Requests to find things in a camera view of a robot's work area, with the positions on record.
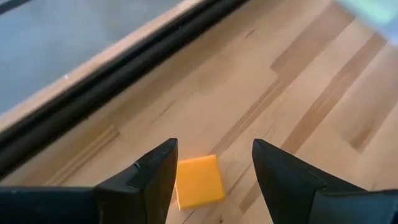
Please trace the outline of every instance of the wood grain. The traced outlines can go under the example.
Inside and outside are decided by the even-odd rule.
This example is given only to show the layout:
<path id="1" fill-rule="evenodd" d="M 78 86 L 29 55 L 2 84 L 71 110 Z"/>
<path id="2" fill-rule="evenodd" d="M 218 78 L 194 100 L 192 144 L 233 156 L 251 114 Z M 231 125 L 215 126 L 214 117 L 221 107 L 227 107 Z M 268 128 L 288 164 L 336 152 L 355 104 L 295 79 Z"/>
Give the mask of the wood grain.
<path id="1" fill-rule="evenodd" d="M 174 197 L 167 223 L 272 223 L 251 159 L 262 138 L 365 189 L 397 188 L 396 63 L 334 1 L 251 0 L 1 183 L 95 185 L 178 138 L 180 159 L 218 155 L 227 196 L 182 211 Z"/>

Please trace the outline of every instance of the orange square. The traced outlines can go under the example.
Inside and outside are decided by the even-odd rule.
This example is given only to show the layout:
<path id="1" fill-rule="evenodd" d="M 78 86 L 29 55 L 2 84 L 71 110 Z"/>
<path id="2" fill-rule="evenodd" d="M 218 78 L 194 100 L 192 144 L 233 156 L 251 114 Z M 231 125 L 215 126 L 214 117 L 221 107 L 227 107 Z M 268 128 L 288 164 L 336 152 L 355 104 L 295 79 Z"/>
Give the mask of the orange square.
<path id="1" fill-rule="evenodd" d="M 175 181 L 178 207 L 194 208 L 225 198 L 215 155 L 180 161 Z"/>

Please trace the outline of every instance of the cheese slice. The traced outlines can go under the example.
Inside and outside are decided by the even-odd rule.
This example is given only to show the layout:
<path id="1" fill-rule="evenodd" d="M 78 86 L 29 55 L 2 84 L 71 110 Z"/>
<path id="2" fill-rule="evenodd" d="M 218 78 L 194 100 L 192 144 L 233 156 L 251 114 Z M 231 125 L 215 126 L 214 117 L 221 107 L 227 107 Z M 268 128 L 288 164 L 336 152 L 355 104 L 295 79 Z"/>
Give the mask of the cheese slice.
<path id="1" fill-rule="evenodd" d="M 195 208 L 224 199 L 215 155 L 180 161 L 175 181 L 178 207 Z"/>

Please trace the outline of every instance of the wooden floor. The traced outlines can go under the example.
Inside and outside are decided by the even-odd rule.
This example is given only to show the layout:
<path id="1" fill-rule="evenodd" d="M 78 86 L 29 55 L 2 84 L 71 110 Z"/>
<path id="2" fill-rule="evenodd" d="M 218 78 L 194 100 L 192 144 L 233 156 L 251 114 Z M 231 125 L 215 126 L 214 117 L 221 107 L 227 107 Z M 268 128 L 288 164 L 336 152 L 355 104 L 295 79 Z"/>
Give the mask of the wooden floor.
<path id="1" fill-rule="evenodd" d="M 95 185 L 178 138 L 179 159 L 218 155 L 228 195 L 183 211 L 173 196 L 167 223 L 272 223 L 251 159 L 261 138 L 365 189 L 398 188 L 397 64 L 331 0 L 251 0 L 56 142 L 67 162 L 21 183 Z"/>

